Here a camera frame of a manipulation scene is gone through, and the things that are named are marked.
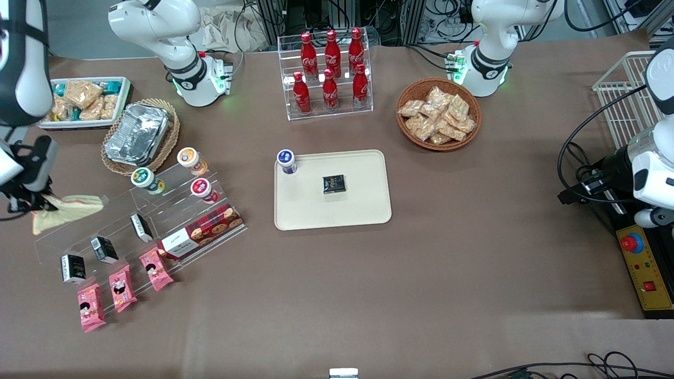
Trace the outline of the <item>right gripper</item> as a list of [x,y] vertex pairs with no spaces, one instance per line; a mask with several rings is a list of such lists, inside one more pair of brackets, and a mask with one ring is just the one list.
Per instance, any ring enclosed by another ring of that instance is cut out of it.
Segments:
[[28,213],[31,210],[31,200],[33,211],[57,211],[57,206],[50,201],[54,195],[51,191],[50,174],[58,152],[58,143],[49,136],[39,136],[34,145],[24,145],[22,148],[26,154],[21,158],[24,168],[21,183],[4,184],[4,194],[9,200],[8,214]]

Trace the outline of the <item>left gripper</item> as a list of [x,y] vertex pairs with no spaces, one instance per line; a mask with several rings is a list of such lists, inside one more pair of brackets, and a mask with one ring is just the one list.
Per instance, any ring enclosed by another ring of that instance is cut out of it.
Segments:
[[628,148],[620,148],[603,159],[602,182],[615,190],[632,190],[638,201],[673,209],[672,168],[653,151],[630,160]]

